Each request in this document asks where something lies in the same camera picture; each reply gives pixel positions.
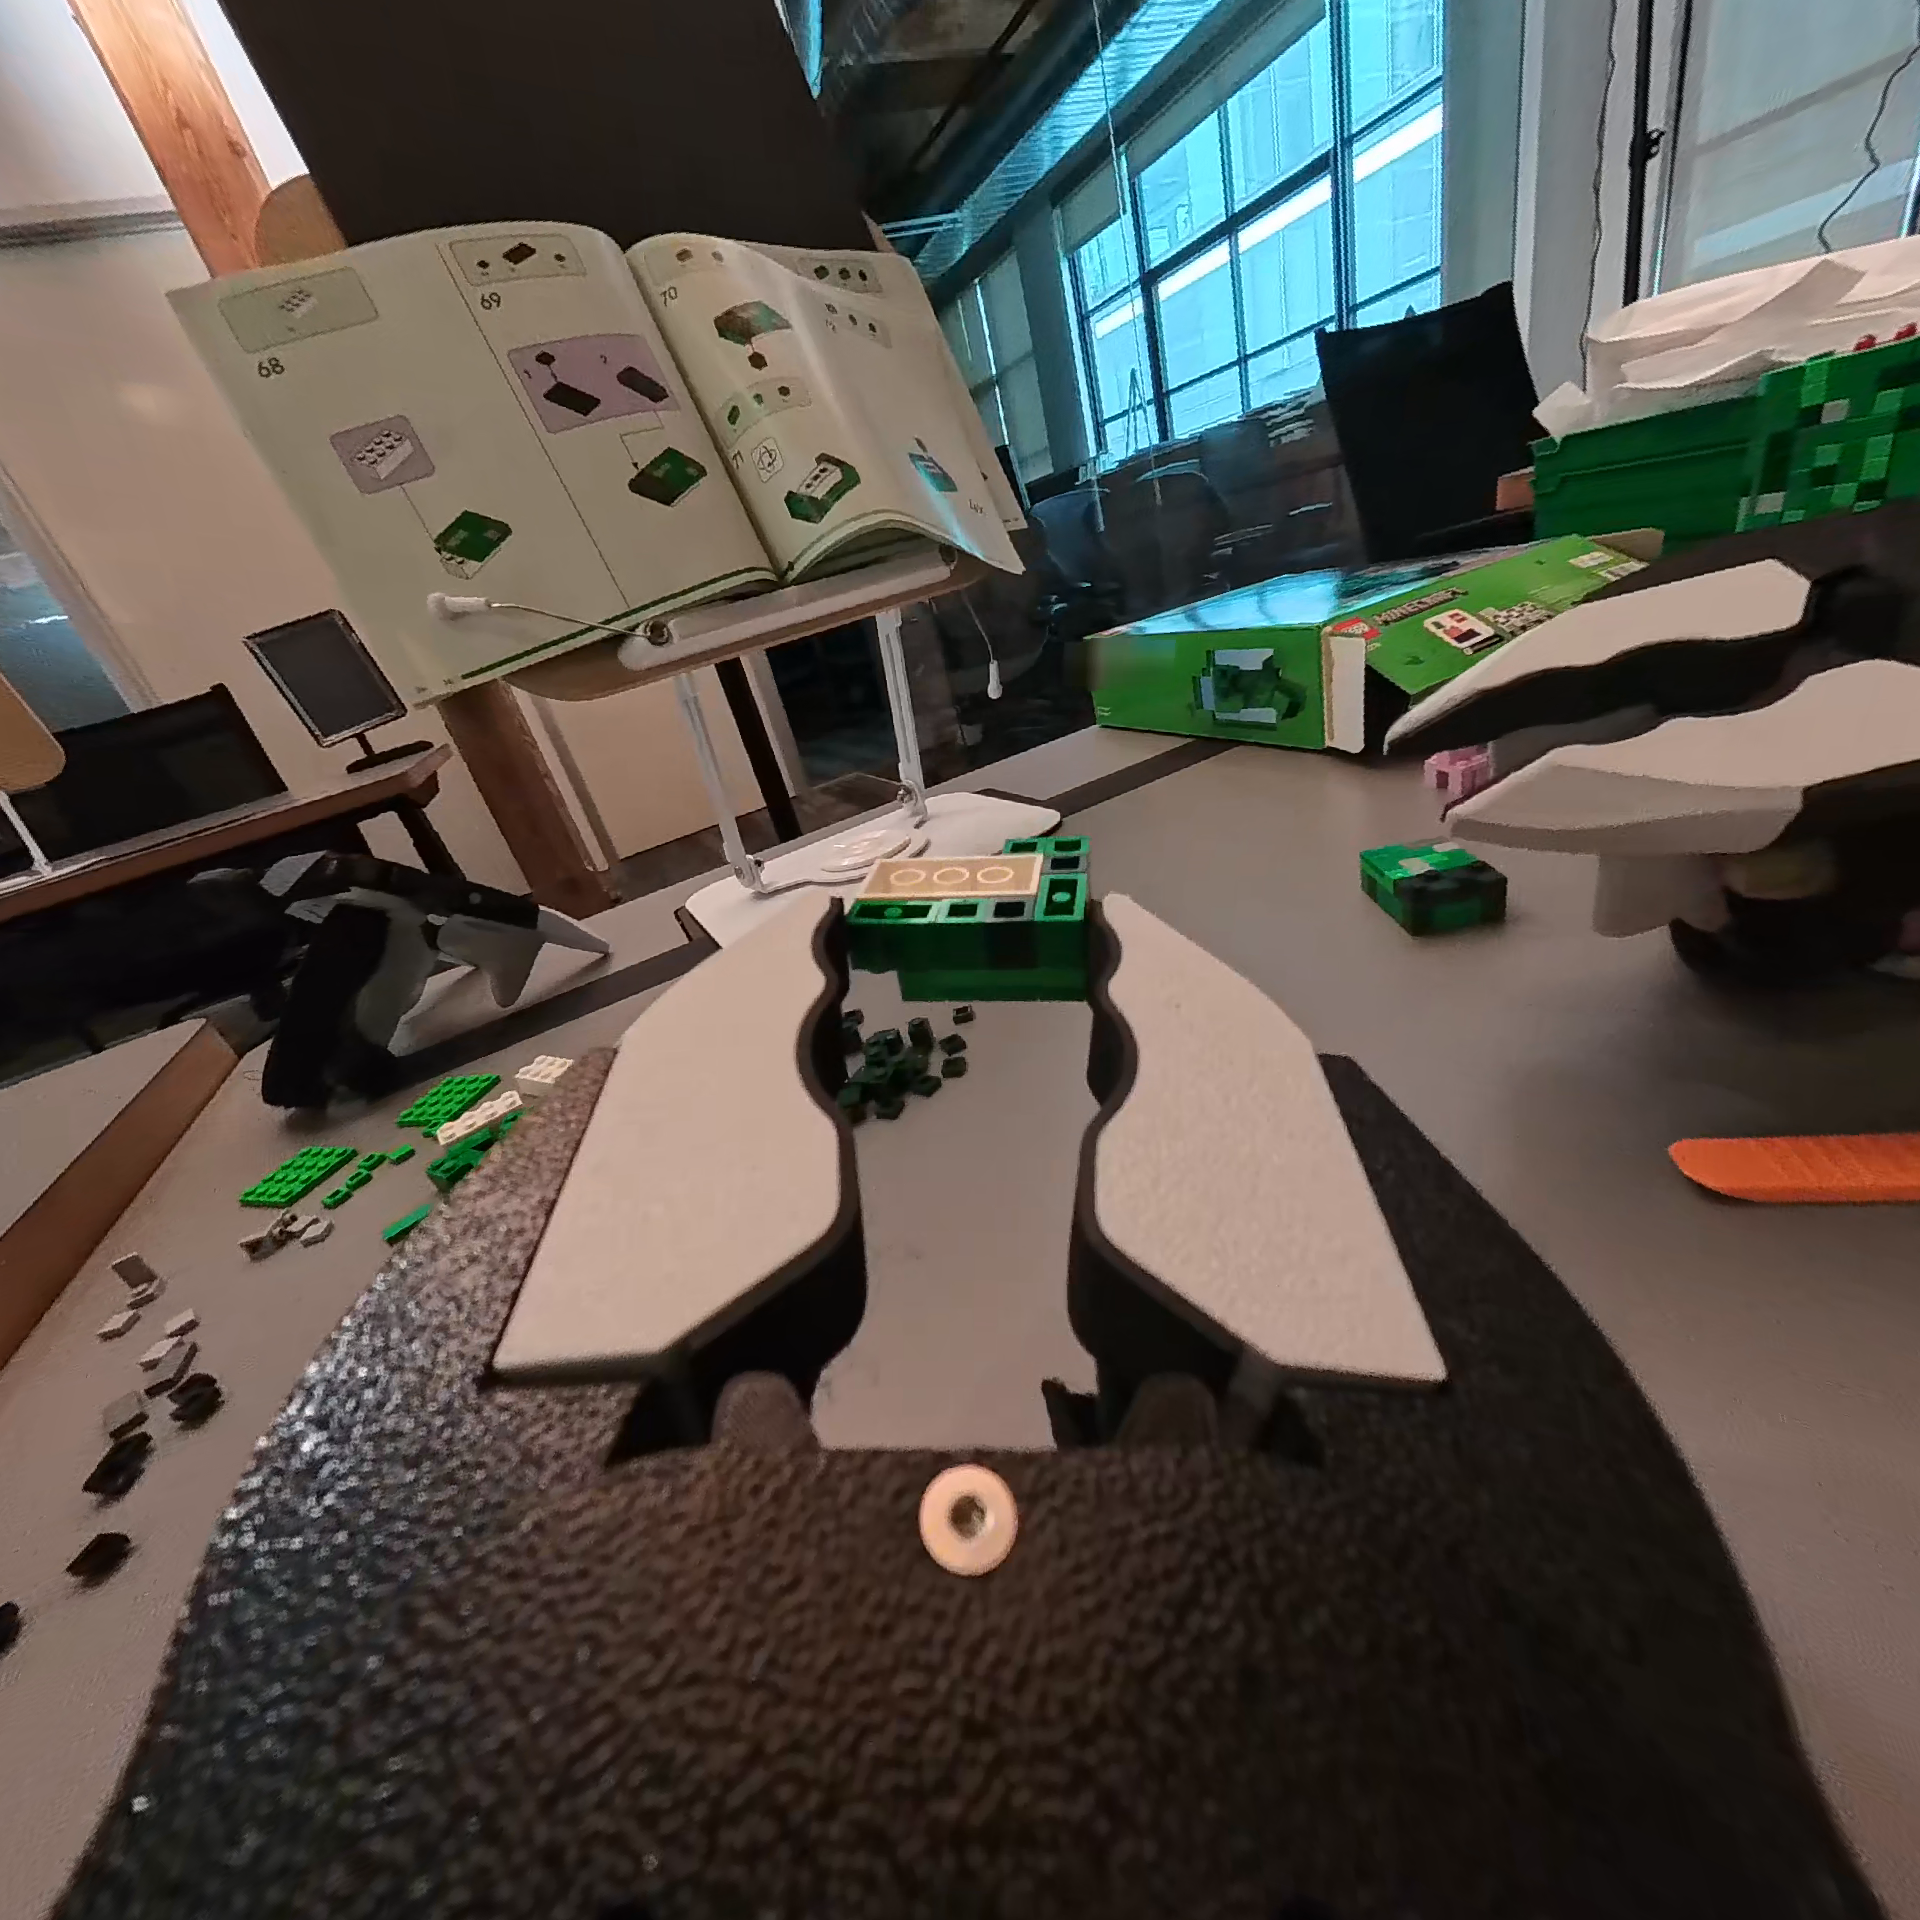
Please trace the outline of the green lego set box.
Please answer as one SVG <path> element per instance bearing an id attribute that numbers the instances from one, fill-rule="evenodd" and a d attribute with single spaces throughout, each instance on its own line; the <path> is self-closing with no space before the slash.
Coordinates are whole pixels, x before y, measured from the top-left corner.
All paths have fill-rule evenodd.
<path id="1" fill-rule="evenodd" d="M 1095 720 L 1363 756 L 1477 661 L 1655 562 L 1651 531 L 1288 571 L 1087 637 Z"/>

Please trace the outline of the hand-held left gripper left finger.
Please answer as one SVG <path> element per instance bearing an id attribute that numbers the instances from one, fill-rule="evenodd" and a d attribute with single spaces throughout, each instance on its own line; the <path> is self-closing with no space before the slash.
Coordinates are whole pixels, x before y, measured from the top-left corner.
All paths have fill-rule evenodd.
<path id="1" fill-rule="evenodd" d="M 493 1378 L 824 1376 L 869 1296 L 846 989 L 840 902 L 798 896 L 637 1013 Z"/>

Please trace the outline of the black office chair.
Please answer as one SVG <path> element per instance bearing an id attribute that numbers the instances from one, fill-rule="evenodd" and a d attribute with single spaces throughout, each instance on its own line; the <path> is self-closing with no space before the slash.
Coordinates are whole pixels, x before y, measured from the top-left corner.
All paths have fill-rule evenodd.
<path id="1" fill-rule="evenodd" d="M 226 684 L 54 733 L 64 768 L 22 795 L 50 858 L 75 858 L 288 795 Z"/>
<path id="2" fill-rule="evenodd" d="M 1439 560 L 1533 540 L 1498 485 L 1543 434 L 1512 286 L 1314 340 L 1364 557 Z"/>

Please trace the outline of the wooden top office desk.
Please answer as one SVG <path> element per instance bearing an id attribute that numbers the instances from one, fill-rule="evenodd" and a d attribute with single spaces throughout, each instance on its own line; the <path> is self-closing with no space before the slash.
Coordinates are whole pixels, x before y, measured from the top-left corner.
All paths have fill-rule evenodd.
<path id="1" fill-rule="evenodd" d="M 440 770 L 447 764 L 450 747 L 424 745 L 421 753 L 352 774 L 318 795 L 229 806 L 195 824 L 56 859 L 45 870 L 4 877 L 3 923 L 104 896 L 163 874 L 180 874 L 224 853 L 261 849 L 293 833 L 334 825 L 357 827 L 380 816 L 400 820 L 419 861 L 429 874 L 462 877 L 459 861 L 424 813 L 424 806 L 440 792 Z"/>

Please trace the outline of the black and white spare gripper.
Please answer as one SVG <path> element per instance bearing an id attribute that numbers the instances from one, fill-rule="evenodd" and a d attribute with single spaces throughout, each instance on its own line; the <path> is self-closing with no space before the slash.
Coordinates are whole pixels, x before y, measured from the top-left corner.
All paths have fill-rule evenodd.
<path id="1" fill-rule="evenodd" d="M 586 923 L 532 898 L 375 854 L 288 854 L 261 870 L 203 870 L 189 888 L 307 925 L 258 1078 L 264 1107 L 283 1114 L 389 1093 L 394 1037 L 438 963 L 477 970 L 493 1001 L 515 1005 L 541 949 L 611 953 Z"/>

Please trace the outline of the pile of dark green lego pieces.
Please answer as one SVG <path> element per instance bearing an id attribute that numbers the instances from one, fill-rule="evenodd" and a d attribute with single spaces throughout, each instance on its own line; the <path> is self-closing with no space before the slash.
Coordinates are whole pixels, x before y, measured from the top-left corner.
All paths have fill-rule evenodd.
<path id="1" fill-rule="evenodd" d="M 915 1099 L 942 1093 L 968 1073 L 973 1011 L 952 1011 L 952 1032 L 938 1032 L 923 1016 L 902 1027 L 867 1027 L 859 1011 L 838 1016 L 844 1084 L 836 1110 L 850 1123 L 898 1120 Z"/>

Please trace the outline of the lego instruction book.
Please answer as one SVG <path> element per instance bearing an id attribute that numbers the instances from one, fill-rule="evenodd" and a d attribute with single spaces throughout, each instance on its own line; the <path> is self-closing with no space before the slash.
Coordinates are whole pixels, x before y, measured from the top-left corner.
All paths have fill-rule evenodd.
<path id="1" fill-rule="evenodd" d="M 408 704 L 923 545 L 1023 570 L 894 251 L 471 225 L 168 305 Z"/>

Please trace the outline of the green and white lego assembly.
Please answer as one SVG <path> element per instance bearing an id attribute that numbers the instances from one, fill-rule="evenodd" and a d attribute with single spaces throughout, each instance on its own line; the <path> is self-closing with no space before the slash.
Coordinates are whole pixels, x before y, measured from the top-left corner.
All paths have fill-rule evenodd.
<path id="1" fill-rule="evenodd" d="M 992 854 L 883 859 L 846 908 L 854 971 L 904 1003 L 1079 1001 L 1087 992 L 1091 846 L 1019 837 Z"/>

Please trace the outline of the small lego creeper head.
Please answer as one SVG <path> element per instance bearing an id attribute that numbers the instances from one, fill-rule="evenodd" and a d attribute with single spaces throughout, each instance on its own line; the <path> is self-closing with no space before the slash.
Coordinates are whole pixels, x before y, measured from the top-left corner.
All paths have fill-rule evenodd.
<path id="1" fill-rule="evenodd" d="M 1506 918 L 1506 875 L 1452 840 L 1363 851 L 1359 890 L 1411 937 Z"/>

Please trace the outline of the orange brick separator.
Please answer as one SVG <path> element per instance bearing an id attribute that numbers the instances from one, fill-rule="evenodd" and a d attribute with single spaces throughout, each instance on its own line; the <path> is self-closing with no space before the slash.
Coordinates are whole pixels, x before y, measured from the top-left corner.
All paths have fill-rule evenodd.
<path id="1" fill-rule="evenodd" d="M 1701 1190 L 1747 1205 L 1918 1202 L 1918 1134 L 1684 1138 L 1668 1158 Z"/>

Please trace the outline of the white book stand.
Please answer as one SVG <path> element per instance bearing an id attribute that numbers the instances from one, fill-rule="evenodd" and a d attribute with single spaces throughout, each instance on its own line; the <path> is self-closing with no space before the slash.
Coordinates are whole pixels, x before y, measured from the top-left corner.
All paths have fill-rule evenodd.
<path id="1" fill-rule="evenodd" d="M 548 699 L 600 699 L 642 684 L 671 684 L 690 732 L 703 784 L 718 812 L 726 877 L 685 901 L 698 934 L 730 946 L 764 923 L 789 896 L 828 891 L 852 901 L 870 868 L 901 859 L 923 877 L 956 877 L 965 859 L 997 858 L 1008 841 L 1036 841 L 1060 812 L 1031 801 L 980 792 L 930 795 L 923 781 L 901 644 L 901 613 L 971 587 L 984 565 L 951 546 L 918 546 L 895 560 L 838 571 L 818 582 L 741 597 L 675 616 L 651 616 L 636 630 L 606 628 L 599 642 L 565 651 L 515 674 Z M 875 619 L 880 673 L 895 736 L 898 801 L 867 824 L 798 843 L 768 859 L 749 853 L 703 720 L 698 669 L 732 666 L 744 653 L 813 637 L 856 617 Z"/>

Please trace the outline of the black backdrop panel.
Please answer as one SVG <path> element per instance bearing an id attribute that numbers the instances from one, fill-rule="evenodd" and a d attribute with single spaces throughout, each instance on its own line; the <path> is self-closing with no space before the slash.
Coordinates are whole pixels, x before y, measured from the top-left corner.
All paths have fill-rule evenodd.
<path id="1" fill-rule="evenodd" d="M 348 244 L 576 225 L 883 249 L 771 3 L 226 3 Z"/>

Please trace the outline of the white plastic bag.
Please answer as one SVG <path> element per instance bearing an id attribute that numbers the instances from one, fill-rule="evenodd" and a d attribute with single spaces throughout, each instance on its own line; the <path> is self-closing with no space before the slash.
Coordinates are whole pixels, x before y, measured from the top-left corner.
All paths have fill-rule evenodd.
<path id="1" fill-rule="evenodd" d="M 1635 302 L 1587 337 L 1587 377 L 1539 403 L 1552 438 L 1748 393 L 1918 323 L 1918 237 L 1736 272 Z"/>

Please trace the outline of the scattered light grey lego pieces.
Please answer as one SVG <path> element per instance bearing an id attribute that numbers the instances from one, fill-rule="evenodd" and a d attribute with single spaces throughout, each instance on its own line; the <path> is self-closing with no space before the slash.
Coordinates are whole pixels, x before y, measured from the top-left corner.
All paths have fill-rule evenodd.
<path id="1" fill-rule="evenodd" d="M 331 1235 L 331 1213 L 304 1213 L 291 1206 L 269 1217 L 261 1229 L 244 1235 L 235 1248 L 244 1261 L 262 1265 L 288 1246 L 323 1246 Z M 109 1270 L 124 1290 L 124 1304 L 95 1329 L 101 1342 L 134 1333 L 141 1314 L 159 1305 L 166 1288 L 158 1266 L 139 1252 L 109 1259 Z M 155 1340 L 134 1362 L 132 1389 L 103 1411 L 103 1435 L 109 1444 L 117 1446 L 144 1434 L 155 1406 L 184 1419 L 184 1381 L 196 1365 L 199 1333 L 202 1317 L 191 1308 L 179 1308 L 159 1323 Z"/>

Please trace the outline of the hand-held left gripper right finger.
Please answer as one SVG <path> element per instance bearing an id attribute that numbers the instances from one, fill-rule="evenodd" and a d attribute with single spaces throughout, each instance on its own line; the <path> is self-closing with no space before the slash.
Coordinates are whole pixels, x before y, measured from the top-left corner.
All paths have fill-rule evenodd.
<path id="1" fill-rule="evenodd" d="M 1438 1387 L 1447 1362 L 1306 1032 L 1128 896 L 1087 932 L 1095 1120 L 1074 1280 L 1120 1288 L 1228 1372 Z"/>

